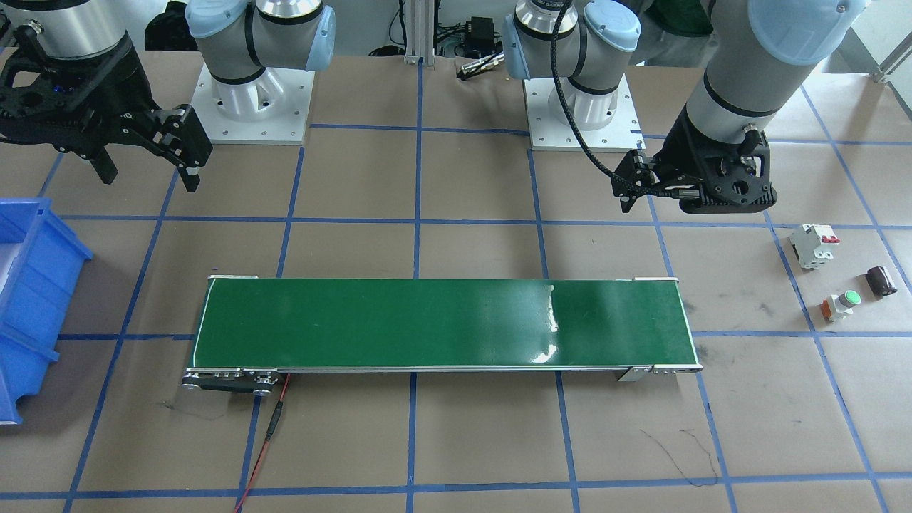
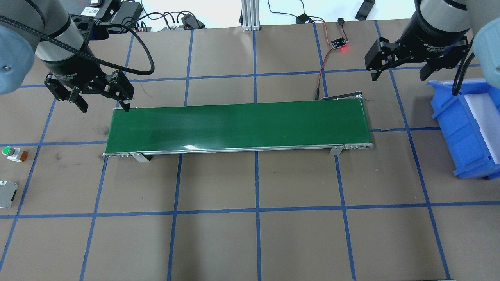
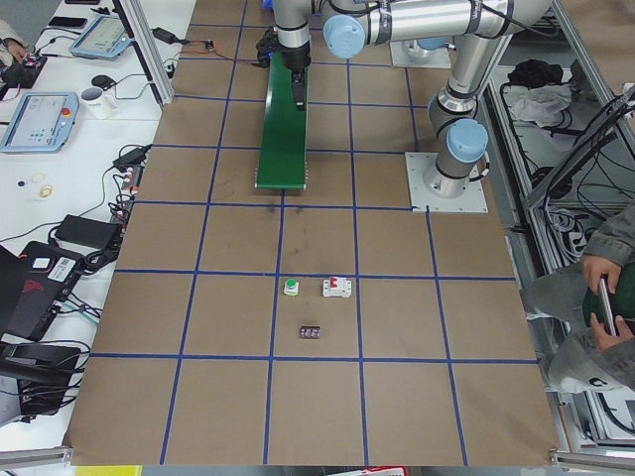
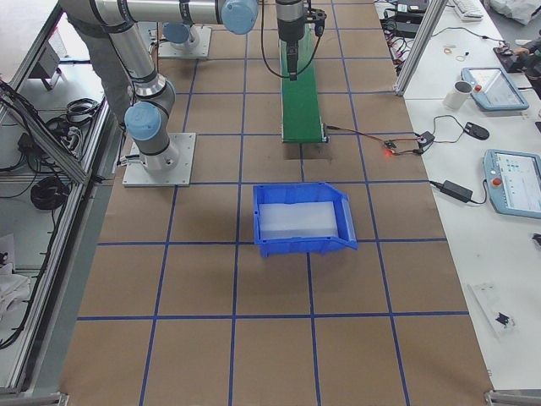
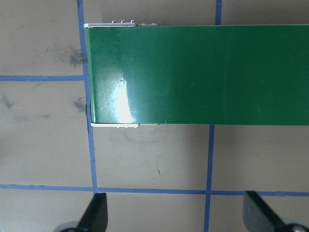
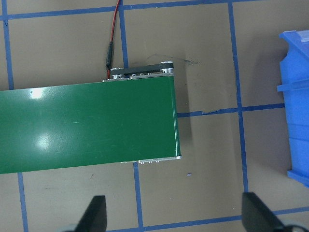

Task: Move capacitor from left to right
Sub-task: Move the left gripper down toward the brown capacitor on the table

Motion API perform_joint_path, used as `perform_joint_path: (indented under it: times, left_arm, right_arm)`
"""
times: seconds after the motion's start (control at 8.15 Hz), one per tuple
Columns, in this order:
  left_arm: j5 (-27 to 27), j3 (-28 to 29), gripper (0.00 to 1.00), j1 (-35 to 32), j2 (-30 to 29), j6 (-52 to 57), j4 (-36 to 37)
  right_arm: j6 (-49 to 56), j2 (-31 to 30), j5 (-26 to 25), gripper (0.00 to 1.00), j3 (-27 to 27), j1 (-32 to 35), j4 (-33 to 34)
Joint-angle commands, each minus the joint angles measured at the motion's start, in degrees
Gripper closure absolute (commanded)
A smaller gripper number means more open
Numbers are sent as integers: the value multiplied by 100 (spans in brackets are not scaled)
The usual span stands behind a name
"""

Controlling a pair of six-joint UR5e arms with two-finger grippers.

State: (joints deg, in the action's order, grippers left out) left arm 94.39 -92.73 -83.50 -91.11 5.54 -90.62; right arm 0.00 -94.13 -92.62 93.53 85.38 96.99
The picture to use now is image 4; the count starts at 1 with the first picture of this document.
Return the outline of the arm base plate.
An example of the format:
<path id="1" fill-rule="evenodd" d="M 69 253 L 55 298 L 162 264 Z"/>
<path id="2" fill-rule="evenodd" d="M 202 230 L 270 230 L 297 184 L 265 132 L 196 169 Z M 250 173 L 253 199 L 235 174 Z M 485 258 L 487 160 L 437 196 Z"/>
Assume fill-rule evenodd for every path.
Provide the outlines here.
<path id="1" fill-rule="evenodd" d="M 146 156 L 132 144 L 126 159 L 123 185 L 126 187 L 189 186 L 196 133 L 170 133 L 170 144 L 160 155 Z"/>
<path id="2" fill-rule="evenodd" d="M 194 25 L 185 35 L 186 41 L 174 42 L 172 37 L 162 35 L 158 57 L 164 59 L 207 59 L 209 57 L 212 29 Z"/>

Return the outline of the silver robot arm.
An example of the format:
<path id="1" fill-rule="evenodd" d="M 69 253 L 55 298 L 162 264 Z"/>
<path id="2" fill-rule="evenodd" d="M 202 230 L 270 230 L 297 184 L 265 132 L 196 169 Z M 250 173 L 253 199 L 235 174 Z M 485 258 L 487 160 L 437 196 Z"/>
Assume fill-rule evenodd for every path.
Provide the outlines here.
<path id="1" fill-rule="evenodd" d="M 175 47 L 196 47 L 199 44 L 199 34 L 193 25 L 176 22 L 164 23 L 162 34 Z"/>
<path id="2" fill-rule="evenodd" d="M 250 32 L 263 13 L 258 1 L 62 1 L 68 21 L 85 42 L 109 107 L 139 149 L 145 170 L 176 167 L 180 152 L 167 132 L 176 97 L 157 72 L 138 22 L 222 25 Z"/>

